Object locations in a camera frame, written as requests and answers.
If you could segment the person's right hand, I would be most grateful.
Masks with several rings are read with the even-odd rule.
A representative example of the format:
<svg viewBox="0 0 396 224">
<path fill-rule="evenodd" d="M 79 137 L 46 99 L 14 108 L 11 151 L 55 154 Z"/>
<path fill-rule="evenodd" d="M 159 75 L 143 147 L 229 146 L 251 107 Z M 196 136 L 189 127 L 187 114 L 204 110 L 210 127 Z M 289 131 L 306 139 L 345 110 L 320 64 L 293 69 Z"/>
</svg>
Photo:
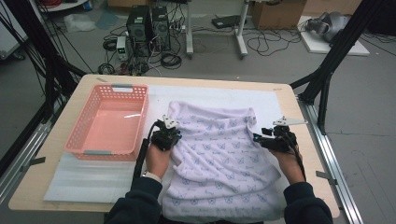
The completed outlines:
<svg viewBox="0 0 396 224">
<path fill-rule="evenodd" d="M 270 152 L 276 157 L 282 173 L 291 185 L 299 182 L 305 182 L 302 169 L 300 168 L 295 153 L 292 150 L 288 152 L 279 152 L 270 149 Z"/>
</svg>

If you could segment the brown cardboard box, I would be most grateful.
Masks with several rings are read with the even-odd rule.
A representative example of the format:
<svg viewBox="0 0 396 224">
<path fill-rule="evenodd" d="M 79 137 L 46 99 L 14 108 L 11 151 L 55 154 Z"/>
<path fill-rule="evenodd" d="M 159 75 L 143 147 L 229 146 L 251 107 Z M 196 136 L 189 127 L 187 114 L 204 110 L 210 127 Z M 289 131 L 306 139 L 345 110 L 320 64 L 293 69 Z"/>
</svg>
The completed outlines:
<svg viewBox="0 0 396 224">
<path fill-rule="evenodd" d="M 307 0 L 272 0 L 256 2 L 252 21 L 258 30 L 295 29 Z"/>
</svg>

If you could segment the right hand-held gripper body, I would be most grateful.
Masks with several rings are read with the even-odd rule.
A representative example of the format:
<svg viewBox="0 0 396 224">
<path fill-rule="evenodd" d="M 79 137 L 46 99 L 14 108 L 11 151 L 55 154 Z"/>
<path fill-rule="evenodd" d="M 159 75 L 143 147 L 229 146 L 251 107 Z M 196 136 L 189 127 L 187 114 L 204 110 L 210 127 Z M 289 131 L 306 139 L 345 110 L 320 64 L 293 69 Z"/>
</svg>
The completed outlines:
<svg viewBox="0 0 396 224">
<path fill-rule="evenodd" d="M 279 152 L 294 150 L 297 146 L 296 136 L 290 131 L 290 125 L 306 124 L 304 119 L 282 117 L 273 122 L 273 135 L 264 135 L 260 142 L 262 147 Z"/>
</svg>

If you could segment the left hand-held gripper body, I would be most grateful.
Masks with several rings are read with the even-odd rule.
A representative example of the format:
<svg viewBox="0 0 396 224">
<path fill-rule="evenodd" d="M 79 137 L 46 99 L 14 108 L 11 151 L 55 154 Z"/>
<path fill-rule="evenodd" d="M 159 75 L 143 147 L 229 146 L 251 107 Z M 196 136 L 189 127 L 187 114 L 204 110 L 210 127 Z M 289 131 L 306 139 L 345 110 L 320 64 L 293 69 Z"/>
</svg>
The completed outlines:
<svg viewBox="0 0 396 224">
<path fill-rule="evenodd" d="M 176 132 L 179 122 L 174 119 L 168 118 L 163 115 L 163 119 L 157 119 L 154 126 L 158 128 L 157 131 L 152 133 L 150 142 L 162 151 L 170 150 L 177 142 L 174 138 L 177 136 Z"/>
</svg>

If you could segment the grey metal bracket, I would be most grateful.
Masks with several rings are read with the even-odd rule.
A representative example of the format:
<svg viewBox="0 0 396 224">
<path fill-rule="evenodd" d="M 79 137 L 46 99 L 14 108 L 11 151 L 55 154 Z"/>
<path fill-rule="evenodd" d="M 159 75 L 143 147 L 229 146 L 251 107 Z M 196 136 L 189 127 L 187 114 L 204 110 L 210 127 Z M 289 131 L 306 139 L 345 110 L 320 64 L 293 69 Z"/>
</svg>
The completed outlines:
<svg viewBox="0 0 396 224">
<path fill-rule="evenodd" d="M 27 172 L 31 166 L 44 163 L 45 161 L 46 161 L 46 157 L 29 160 L 25 165 L 21 166 L 20 171 L 23 173 Z"/>
<path fill-rule="evenodd" d="M 331 174 L 321 172 L 321 171 L 316 171 L 316 176 L 326 179 L 330 185 L 335 186 L 338 184 L 337 180 L 335 178 L 333 178 Z"/>
</svg>

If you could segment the black computer tower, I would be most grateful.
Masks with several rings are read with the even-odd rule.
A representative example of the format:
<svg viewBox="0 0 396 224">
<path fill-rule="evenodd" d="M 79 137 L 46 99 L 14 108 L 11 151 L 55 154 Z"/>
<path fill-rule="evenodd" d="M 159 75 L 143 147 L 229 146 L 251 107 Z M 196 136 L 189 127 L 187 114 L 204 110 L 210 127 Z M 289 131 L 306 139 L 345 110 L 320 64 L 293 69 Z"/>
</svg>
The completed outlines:
<svg viewBox="0 0 396 224">
<path fill-rule="evenodd" d="M 154 37 L 148 6 L 132 6 L 126 22 L 135 56 L 148 57 L 149 43 Z"/>
<path fill-rule="evenodd" d="M 156 6 L 152 9 L 152 24 L 154 33 L 158 36 L 158 46 L 161 50 L 170 50 L 170 33 L 167 8 Z"/>
</svg>

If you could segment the white power supply unit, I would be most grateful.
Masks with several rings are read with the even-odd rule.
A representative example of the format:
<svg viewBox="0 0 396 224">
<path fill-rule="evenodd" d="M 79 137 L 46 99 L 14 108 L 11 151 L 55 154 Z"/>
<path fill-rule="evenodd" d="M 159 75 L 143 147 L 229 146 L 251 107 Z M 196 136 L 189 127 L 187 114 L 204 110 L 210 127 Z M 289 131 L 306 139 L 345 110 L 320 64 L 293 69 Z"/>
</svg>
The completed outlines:
<svg viewBox="0 0 396 224">
<path fill-rule="evenodd" d="M 116 51 L 118 53 L 119 59 L 122 62 L 125 62 L 128 60 L 128 50 L 127 50 L 127 46 L 126 46 L 126 37 L 125 36 L 117 37 Z"/>
</svg>

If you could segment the clear plastic bag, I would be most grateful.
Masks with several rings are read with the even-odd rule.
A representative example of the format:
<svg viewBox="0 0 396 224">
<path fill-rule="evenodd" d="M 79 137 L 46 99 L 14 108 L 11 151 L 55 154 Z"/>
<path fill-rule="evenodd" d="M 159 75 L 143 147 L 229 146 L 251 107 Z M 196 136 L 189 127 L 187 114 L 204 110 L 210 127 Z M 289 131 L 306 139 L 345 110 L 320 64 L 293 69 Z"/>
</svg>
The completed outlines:
<svg viewBox="0 0 396 224">
<path fill-rule="evenodd" d="M 95 23 L 88 15 L 70 14 L 64 17 L 64 24 L 68 33 L 89 32 L 95 29 Z"/>
</svg>

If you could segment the lilac towel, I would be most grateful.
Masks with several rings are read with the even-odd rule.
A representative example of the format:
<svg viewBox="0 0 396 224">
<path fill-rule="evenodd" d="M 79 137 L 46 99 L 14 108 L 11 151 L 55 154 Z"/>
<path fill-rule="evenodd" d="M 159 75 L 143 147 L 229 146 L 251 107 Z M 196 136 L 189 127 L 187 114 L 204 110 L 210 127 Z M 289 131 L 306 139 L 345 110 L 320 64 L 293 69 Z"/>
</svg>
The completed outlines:
<svg viewBox="0 0 396 224">
<path fill-rule="evenodd" d="M 171 220 L 254 223 L 282 216 L 279 171 L 253 142 L 252 108 L 210 108 L 174 101 L 168 115 L 182 138 L 172 150 L 173 176 L 163 195 Z"/>
</svg>

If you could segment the black metal frame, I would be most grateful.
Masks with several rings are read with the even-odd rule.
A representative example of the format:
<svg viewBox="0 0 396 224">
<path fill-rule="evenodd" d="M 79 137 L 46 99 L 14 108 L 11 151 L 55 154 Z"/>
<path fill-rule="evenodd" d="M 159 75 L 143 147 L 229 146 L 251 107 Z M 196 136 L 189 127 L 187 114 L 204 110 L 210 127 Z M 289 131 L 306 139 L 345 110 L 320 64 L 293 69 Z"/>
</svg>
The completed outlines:
<svg viewBox="0 0 396 224">
<path fill-rule="evenodd" d="M 320 66 L 313 73 L 290 84 L 293 89 L 306 84 L 304 91 L 298 95 L 298 99 L 306 105 L 313 105 L 316 97 L 320 95 L 317 125 L 324 135 L 326 135 L 325 122 L 332 75 L 361 37 L 365 28 L 389 1 L 361 0 L 346 28 L 335 40 Z"/>
<path fill-rule="evenodd" d="M 69 98 L 77 87 L 77 77 L 86 75 L 86 72 L 67 61 L 55 48 L 29 0 L 0 0 L 0 6 L 2 4 L 7 6 L 40 56 L 37 58 L 31 53 L 29 46 L 21 40 L 11 23 L 0 16 L 0 22 L 20 43 L 30 58 L 36 73 L 45 79 L 43 90 L 45 102 L 0 160 L 0 177 L 3 177 L 10 169 L 11 163 L 16 160 L 21 148 L 38 124 L 42 120 L 48 121 L 51 116 L 56 114 L 55 102 L 61 96 Z"/>
</svg>

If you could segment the white metal stand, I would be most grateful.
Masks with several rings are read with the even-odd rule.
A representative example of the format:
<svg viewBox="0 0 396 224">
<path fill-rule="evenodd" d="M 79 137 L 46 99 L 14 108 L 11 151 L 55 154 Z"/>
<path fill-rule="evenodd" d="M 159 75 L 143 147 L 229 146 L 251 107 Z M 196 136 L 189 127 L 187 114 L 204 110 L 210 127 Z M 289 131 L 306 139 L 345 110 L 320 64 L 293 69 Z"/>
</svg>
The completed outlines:
<svg viewBox="0 0 396 224">
<path fill-rule="evenodd" d="M 194 53 L 193 50 L 193 38 L 192 38 L 192 25 L 191 25 L 191 1 L 187 0 L 187 24 L 185 30 L 186 36 L 186 53 L 191 59 Z M 248 50 L 243 37 L 243 30 L 245 26 L 245 21 L 248 14 L 249 0 L 243 0 L 242 9 L 240 13 L 240 22 L 236 29 L 234 29 L 234 36 L 236 39 L 237 46 L 240 51 L 240 59 L 244 59 L 248 55 Z"/>
</svg>

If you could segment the aluminium rail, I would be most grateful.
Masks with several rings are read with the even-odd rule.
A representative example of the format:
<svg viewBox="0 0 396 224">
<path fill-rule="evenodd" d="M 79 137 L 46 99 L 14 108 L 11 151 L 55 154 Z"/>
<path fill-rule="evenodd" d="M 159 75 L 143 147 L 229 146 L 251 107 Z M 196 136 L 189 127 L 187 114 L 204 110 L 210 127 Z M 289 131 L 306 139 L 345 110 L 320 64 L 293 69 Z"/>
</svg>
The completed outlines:
<svg viewBox="0 0 396 224">
<path fill-rule="evenodd" d="M 364 224 L 358 206 L 353 199 L 342 169 L 333 152 L 331 141 L 328 135 L 318 126 L 318 112 L 316 108 L 300 100 L 298 100 L 298 104 L 313 131 L 314 140 L 318 145 L 319 157 L 324 165 L 325 173 L 331 174 L 338 182 L 335 186 L 329 184 L 332 194 L 335 197 L 336 211 L 340 213 L 347 224 Z"/>
<path fill-rule="evenodd" d="M 47 139 L 50 130 L 51 127 L 48 124 L 39 124 L 32 133 L 27 135 L 27 139 L 21 145 L 21 151 L 0 178 L 0 204 L 5 201 L 17 182 L 26 173 L 20 171 L 21 166 L 29 160 L 41 158 L 37 154 Z"/>
</svg>

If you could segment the pink plastic basket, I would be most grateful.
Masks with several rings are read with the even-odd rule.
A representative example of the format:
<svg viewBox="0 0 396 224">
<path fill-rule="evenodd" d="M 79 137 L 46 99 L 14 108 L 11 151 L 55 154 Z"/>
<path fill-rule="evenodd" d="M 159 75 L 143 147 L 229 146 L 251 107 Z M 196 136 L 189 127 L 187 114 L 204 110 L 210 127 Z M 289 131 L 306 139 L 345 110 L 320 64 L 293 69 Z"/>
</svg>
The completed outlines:
<svg viewBox="0 0 396 224">
<path fill-rule="evenodd" d="M 79 160 L 136 160 L 148 107 L 146 85 L 94 85 L 64 150 Z"/>
</svg>

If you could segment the white cabinet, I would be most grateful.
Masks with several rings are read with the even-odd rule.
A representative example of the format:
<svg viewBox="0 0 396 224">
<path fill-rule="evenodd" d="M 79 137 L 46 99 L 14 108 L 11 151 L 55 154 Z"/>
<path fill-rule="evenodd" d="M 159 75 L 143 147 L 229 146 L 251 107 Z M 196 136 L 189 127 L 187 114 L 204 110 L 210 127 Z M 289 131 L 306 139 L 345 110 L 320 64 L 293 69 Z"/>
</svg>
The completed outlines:
<svg viewBox="0 0 396 224">
<path fill-rule="evenodd" d="M 4 21 L 11 28 L 14 28 L 18 36 L 25 41 L 26 33 L 22 30 L 18 21 L 5 4 L 0 4 L 0 60 L 8 58 L 19 46 L 20 43 L 2 23 Z"/>
</svg>

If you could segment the grey rounded device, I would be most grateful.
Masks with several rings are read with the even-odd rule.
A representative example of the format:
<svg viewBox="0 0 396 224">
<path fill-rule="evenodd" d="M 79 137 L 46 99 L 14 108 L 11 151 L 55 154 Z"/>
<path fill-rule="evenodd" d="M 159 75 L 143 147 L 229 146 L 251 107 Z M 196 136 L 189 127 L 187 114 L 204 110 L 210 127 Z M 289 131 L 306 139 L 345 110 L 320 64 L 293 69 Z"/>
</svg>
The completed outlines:
<svg viewBox="0 0 396 224">
<path fill-rule="evenodd" d="M 318 18 L 309 19 L 305 30 L 314 31 L 320 35 L 325 41 L 332 42 L 332 40 L 341 32 L 349 22 L 349 17 L 340 12 L 324 12 Z"/>
</svg>

